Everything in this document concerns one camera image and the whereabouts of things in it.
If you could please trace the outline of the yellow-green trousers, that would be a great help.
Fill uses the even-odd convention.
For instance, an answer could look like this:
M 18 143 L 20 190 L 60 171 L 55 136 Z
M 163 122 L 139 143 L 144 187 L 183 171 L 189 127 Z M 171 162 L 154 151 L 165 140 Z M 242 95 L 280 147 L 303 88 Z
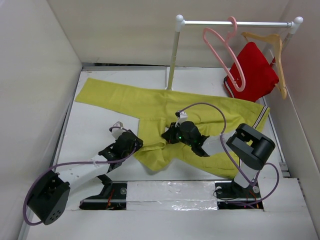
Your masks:
M 181 110 L 202 135 L 215 137 L 231 134 L 240 124 L 262 131 L 270 112 L 267 106 L 236 98 L 146 89 L 94 78 L 87 79 L 75 100 L 137 118 L 137 136 L 143 146 L 134 156 L 148 169 L 158 172 L 179 159 L 227 179 L 238 173 L 239 158 L 235 153 L 219 147 L 216 154 L 200 157 L 189 145 L 167 141 L 163 134 L 176 126 Z

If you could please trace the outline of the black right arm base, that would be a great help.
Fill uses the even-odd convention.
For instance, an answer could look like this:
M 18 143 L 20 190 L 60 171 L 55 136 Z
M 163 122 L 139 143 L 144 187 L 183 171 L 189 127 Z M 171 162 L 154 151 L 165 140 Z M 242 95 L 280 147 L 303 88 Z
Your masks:
M 249 185 L 247 188 L 235 185 L 232 181 L 215 181 L 213 196 L 217 199 L 219 210 L 262 210 L 259 185 Z

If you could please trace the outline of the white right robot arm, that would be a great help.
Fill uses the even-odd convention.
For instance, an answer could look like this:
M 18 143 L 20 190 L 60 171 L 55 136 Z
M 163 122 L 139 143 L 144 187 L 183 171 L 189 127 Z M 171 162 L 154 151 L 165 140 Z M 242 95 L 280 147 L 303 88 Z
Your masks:
M 162 135 L 169 144 L 183 143 L 199 157 L 211 157 L 225 153 L 230 157 L 233 152 L 242 164 L 235 164 L 238 173 L 231 184 L 231 191 L 237 197 L 243 197 L 249 192 L 253 180 L 260 172 L 271 153 L 275 143 L 255 128 L 241 123 L 234 132 L 219 136 L 202 135 L 191 121 L 173 122 Z

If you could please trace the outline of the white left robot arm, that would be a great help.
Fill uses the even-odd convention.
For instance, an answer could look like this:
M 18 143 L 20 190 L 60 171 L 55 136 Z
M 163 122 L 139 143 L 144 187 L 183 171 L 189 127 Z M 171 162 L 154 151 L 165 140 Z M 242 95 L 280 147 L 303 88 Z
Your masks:
M 49 167 L 38 176 L 27 192 L 22 207 L 24 222 L 29 226 L 52 224 L 65 211 L 74 190 L 120 167 L 142 146 L 142 139 L 131 130 L 124 130 L 114 143 L 90 160 Z

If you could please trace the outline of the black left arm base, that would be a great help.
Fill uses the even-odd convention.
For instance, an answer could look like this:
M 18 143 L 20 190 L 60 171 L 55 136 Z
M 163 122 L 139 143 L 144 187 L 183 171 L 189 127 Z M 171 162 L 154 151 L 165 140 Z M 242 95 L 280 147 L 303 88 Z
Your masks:
M 97 195 L 89 196 L 79 203 L 81 210 L 126 210 L 127 209 L 127 181 L 113 181 L 106 174 L 97 178 L 103 184 L 103 188 Z

